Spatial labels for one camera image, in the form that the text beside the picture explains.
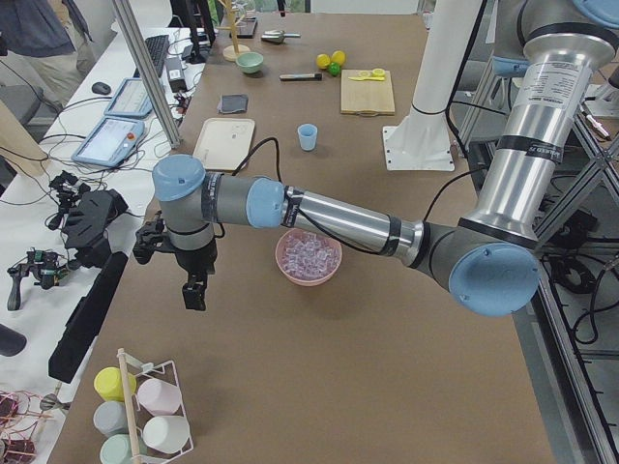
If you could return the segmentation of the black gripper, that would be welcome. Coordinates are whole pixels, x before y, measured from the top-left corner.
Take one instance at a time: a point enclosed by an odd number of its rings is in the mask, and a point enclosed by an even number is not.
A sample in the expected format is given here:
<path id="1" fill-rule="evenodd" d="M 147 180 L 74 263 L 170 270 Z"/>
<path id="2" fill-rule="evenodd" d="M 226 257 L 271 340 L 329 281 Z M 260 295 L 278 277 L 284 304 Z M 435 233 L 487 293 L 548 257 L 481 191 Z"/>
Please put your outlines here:
<path id="1" fill-rule="evenodd" d="M 217 241 L 212 239 L 206 246 L 194 250 L 176 248 L 175 258 L 179 266 L 188 273 L 187 282 L 182 287 L 186 309 L 205 310 L 205 293 L 208 276 L 215 273 L 217 260 Z"/>

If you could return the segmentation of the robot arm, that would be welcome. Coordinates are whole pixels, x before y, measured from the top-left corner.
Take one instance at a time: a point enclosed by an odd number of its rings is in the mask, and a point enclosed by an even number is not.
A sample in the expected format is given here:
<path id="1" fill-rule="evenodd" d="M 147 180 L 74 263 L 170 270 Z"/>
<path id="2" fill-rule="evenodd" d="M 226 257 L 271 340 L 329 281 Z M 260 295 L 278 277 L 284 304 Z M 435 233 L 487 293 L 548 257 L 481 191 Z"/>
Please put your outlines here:
<path id="1" fill-rule="evenodd" d="M 454 227 L 409 222 L 268 178 L 207 171 L 188 155 L 153 171 L 162 220 L 178 263 L 205 271 L 216 222 L 315 230 L 393 256 L 433 278 L 468 309 L 502 316 L 525 306 L 539 284 L 532 249 L 536 214 L 594 71 L 618 49 L 614 1 L 502 1 L 497 67 L 526 70 L 475 209 Z"/>

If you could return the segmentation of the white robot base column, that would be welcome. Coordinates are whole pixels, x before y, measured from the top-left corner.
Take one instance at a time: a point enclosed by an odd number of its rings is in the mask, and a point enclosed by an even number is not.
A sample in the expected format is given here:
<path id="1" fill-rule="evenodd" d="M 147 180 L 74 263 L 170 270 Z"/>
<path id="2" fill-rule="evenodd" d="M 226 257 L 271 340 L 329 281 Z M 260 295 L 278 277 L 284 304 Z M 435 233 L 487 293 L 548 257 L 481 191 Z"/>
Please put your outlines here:
<path id="1" fill-rule="evenodd" d="M 390 171 L 455 169 L 447 111 L 482 1 L 442 0 L 435 5 L 408 115 L 383 128 Z"/>

